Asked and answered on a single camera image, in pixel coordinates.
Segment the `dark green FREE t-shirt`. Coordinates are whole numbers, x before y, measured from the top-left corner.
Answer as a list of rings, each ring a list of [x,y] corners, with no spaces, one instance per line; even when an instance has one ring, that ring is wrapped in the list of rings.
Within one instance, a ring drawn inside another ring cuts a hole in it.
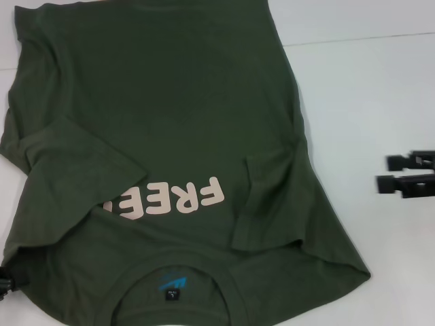
[[[67,326],[274,326],[370,272],[309,160],[267,0],[15,7],[2,267]]]

